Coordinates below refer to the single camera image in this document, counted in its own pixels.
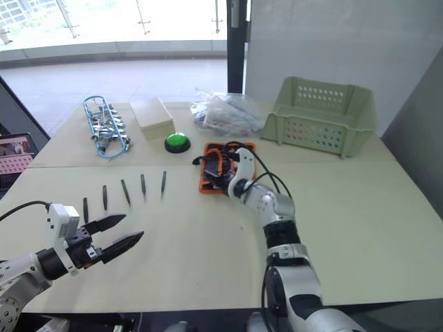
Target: clear plastic bag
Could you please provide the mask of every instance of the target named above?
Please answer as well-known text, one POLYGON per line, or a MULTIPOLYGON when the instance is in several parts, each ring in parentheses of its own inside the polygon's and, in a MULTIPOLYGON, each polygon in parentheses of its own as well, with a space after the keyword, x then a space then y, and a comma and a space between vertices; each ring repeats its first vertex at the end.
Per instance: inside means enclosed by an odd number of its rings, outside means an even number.
POLYGON ((194 123, 205 132, 218 136, 258 135, 264 127, 255 102, 239 93, 213 93, 198 90, 203 101, 190 106, 194 123))

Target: table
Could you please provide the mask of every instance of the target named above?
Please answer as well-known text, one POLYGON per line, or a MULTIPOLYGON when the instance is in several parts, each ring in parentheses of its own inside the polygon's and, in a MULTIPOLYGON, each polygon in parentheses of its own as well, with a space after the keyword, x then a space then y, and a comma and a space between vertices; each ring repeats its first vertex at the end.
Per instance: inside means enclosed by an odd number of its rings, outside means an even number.
MULTIPOLYGON (((128 158, 127 165, 101 158, 68 160, 63 152, 60 159, 54 158, 53 149, 71 142, 67 130, 77 123, 75 113, 0 201, 0 213, 41 199, 74 205, 81 214, 87 196, 92 220, 104 213, 101 188, 106 184, 109 211, 127 217, 95 235, 96 245, 107 246, 124 234, 145 231, 129 252, 77 277, 57 280, 26 311, 103 313, 260 305, 266 252, 260 222, 239 202, 198 193, 199 168, 190 161, 205 142, 220 139, 195 131, 185 105, 167 107, 176 129, 189 135, 190 151, 172 155, 163 151, 163 140, 136 140, 136 145, 145 145, 146 155, 128 158), (168 177, 161 199, 163 170, 168 177), (147 179, 146 203, 140 173, 147 179), (123 196, 121 178, 128 186, 131 207, 123 196)), ((293 194, 299 234, 318 273, 326 305, 443 296, 443 223, 378 138, 372 137, 361 155, 347 160, 252 141, 293 194)), ((86 143, 90 156, 94 147, 86 143)), ((44 209, 35 206, 3 221, 2 258, 46 248, 45 220, 44 209)))

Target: floor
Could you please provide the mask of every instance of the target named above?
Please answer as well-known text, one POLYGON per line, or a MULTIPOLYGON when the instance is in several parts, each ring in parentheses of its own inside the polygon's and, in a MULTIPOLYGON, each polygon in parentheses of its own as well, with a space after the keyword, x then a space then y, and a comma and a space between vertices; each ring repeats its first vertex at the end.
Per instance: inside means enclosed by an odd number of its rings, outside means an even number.
POLYGON ((110 102, 152 96, 198 100, 197 89, 227 91, 226 59, 149 59, 57 64, 0 70, 0 75, 52 136, 90 95, 110 102))

